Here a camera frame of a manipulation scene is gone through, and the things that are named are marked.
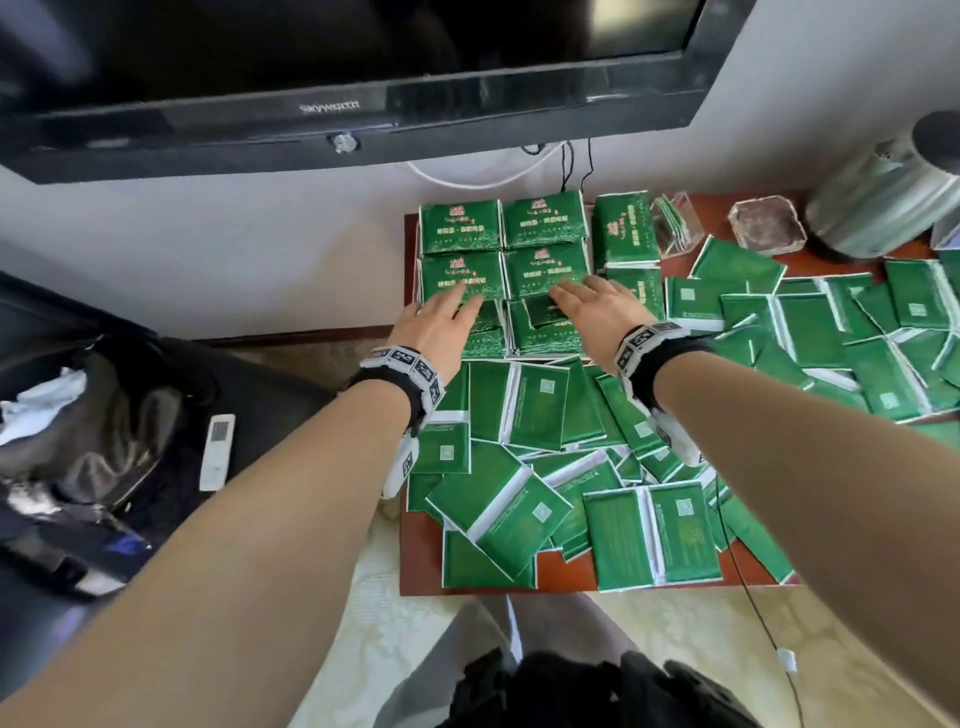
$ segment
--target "black kettle lid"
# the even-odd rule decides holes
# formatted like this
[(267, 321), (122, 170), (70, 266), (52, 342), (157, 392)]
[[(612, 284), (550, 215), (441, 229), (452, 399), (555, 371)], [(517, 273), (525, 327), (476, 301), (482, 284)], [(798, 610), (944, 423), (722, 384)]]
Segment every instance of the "black kettle lid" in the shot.
[(934, 111), (913, 125), (920, 156), (951, 175), (960, 175), (960, 111)]

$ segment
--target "red-brown tabletop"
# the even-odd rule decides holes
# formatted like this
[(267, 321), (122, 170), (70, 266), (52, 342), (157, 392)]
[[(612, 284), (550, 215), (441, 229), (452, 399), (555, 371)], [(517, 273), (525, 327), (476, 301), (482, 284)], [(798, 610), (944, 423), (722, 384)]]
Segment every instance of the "red-brown tabletop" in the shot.
[[(733, 240), (733, 232), (727, 220), (731, 206), (755, 195), (741, 193), (729, 195), (691, 195), (694, 208), (708, 234), (727, 240)], [(417, 238), (417, 215), (404, 217), (404, 280), (403, 302), (413, 300), (414, 259)], [(661, 263), (665, 276), (685, 277), (693, 266), (697, 250), (687, 255), (667, 258)], [(926, 258), (933, 253), (922, 240), (912, 240), (897, 249), (895, 257)], [(787, 264), (787, 276), (824, 276), (837, 273), (870, 272), (880, 275), (878, 261), (837, 263), (823, 260), (810, 250), (778, 255), (777, 260)], [(425, 513), (409, 513), (404, 506), (400, 515), (400, 594), (403, 596), (426, 596), (442, 594), (475, 594), (478, 592), (500, 592), (506, 590), (447, 590), (441, 587), (441, 560), (443, 551), (443, 528)], [(777, 582), (758, 562), (754, 554), (739, 541), (720, 554), (722, 582), (706, 585), (682, 585), (680, 587), (662, 587), (664, 589), (704, 588), (708, 586), (736, 586), (740, 584), (734, 567), (731, 551), (736, 557), (744, 581), (753, 586), (774, 586)], [(559, 551), (547, 551), (537, 557), (538, 591), (540, 592), (593, 592), (596, 591), (596, 573), (593, 560), (588, 554), (565, 563)], [(789, 584), (799, 584), (796, 576)]]

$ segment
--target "baseboard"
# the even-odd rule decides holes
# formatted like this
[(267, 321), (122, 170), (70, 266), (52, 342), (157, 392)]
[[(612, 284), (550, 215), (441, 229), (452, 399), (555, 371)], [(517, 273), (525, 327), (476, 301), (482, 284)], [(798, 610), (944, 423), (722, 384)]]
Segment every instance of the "baseboard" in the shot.
[(261, 349), (264, 347), (286, 347), (292, 344), (328, 344), (333, 341), (353, 341), (355, 339), (385, 339), (393, 326), (356, 327), (356, 328), (315, 328), (311, 331), (289, 331), (286, 333), (261, 333), (253, 336), (230, 336), (226, 339), (198, 339), (214, 349)]

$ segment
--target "white cable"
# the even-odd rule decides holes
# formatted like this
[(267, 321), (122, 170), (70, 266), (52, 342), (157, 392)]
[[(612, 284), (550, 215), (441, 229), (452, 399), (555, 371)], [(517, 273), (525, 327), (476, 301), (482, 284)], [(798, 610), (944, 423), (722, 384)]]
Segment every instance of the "white cable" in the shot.
[(500, 186), (503, 186), (504, 184), (509, 184), (514, 180), (519, 180), (521, 177), (523, 177), (523, 175), (528, 174), (529, 172), (533, 172), (535, 169), (537, 169), (537, 167), (539, 167), (541, 164), (543, 164), (548, 159), (550, 159), (555, 154), (557, 154), (557, 152), (559, 152), (564, 147), (565, 144), (566, 144), (565, 141), (560, 142), (559, 144), (557, 144), (557, 146), (555, 146), (549, 152), (547, 152), (542, 157), (534, 161), (534, 163), (531, 164), (529, 167), (527, 167), (524, 170), (521, 170), (520, 172), (517, 172), (515, 175), (512, 175), (511, 177), (508, 177), (506, 180), (500, 180), (499, 182), (489, 182), (487, 184), (464, 184), (463, 182), (448, 182), (447, 180), (438, 180), (436, 177), (431, 177), (430, 175), (428, 175), (426, 172), (420, 169), (412, 161), (408, 161), (407, 166), (410, 167), (410, 169), (412, 169), (420, 177), (423, 177), (428, 182), (439, 184), (443, 187), (453, 187), (454, 189), (493, 189), (494, 187), (500, 187)]

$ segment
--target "white remote control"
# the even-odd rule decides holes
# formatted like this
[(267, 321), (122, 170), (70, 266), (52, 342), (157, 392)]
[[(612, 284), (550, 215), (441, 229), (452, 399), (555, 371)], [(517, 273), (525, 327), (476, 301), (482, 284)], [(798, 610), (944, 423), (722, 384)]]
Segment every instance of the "white remote control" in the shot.
[(206, 431), (204, 462), (200, 466), (200, 490), (219, 491), (227, 483), (230, 447), (236, 415), (214, 415)]

